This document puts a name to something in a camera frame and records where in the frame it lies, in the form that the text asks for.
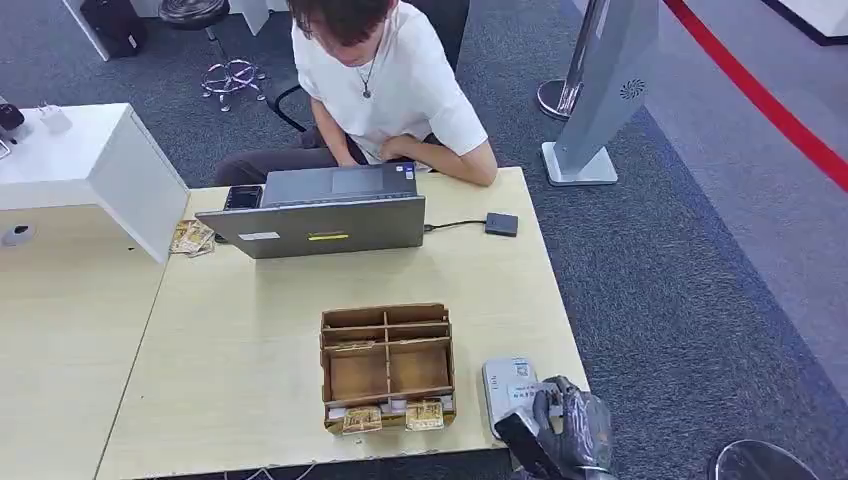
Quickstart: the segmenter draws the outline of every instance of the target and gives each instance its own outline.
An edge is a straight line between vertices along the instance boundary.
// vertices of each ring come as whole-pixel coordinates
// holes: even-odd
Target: black glove
[[[533,418],[539,425],[539,444],[573,478],[614,479],[609,473],[612,460],[612,427],[604,402],[582,392],[565,377],[551,377],[543,383],[555,388],[539,390],[533,399]],[[550,421],[551,407],[562,405],[562,431]],[[520,469],[514,478],[532,478]]]

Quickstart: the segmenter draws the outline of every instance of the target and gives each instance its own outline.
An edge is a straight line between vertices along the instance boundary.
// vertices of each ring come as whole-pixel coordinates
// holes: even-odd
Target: floor
[[[10,32],[0,45],[0,78],[14,79],[0,83],[7,99],[128,101],[194,187],[209,185],[228,153],[295,140],[250,98],[229,114],[199,98],[197,73],[214,59],[202,35],[151,22],[142,56],[102,63],[57,3],[15,3],[0,18],[0,31]],[[840,136],[848,123],[848,47],[816,46],[759,0],[688,3],[848,156]],[[457,76],[501,164],[525,169],[587,375],[613,412],[619,477],[699,477],[723,444],[743,437],[784,446],[822,478],[844,476],[848,197],[747,102],[664,7],[647,108],[609,145],[619,184],[550,187],[538,150],[561,125],[538,112],[533,93],[564,71],[579,22],[570,2],[475,0]],[[273,15],[253,38],[230,18],[219,34],[231,52],[282,79],[293,73],[289,25],[286,15]],[[56,35],[63,41],[50,40]],[[302,99],[287,108],[308,120]],[[312,475],[508,473],[507,454],[494,451],[319,466]]]

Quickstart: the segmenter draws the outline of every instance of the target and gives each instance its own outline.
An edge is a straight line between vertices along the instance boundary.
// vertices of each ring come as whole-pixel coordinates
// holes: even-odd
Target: yellow sticker
[[[310,242],[318,242],[321,240],[344,240],[346,238],[350,238],[350,235],[341,234],[341,235],[313,235],[309,237]]]

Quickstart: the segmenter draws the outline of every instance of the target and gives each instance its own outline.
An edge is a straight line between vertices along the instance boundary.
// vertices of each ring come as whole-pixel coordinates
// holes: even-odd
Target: gray pants
[[[368,165],[365,154],[349,136],[347,148],[356,163]],[[435,135],[424,139],[426,143],[440,145]],[[411,162],[399,158],[391,162]],[[222,187],[234,185],[259,185],[268,179],[268,174],[281,170],[304,170],[307,168],[338,167],[339,164],[327,148],[317,127],[307,130],[300,137],[300,148],[286,150],[255,150],[239,152],[224,159],[215,172],[215,183]]]

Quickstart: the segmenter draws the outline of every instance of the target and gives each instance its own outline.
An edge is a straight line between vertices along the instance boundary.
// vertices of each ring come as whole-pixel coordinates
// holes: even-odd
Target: laptop lid
[[[198,213],[252,258],[420,247],[422,196]]]

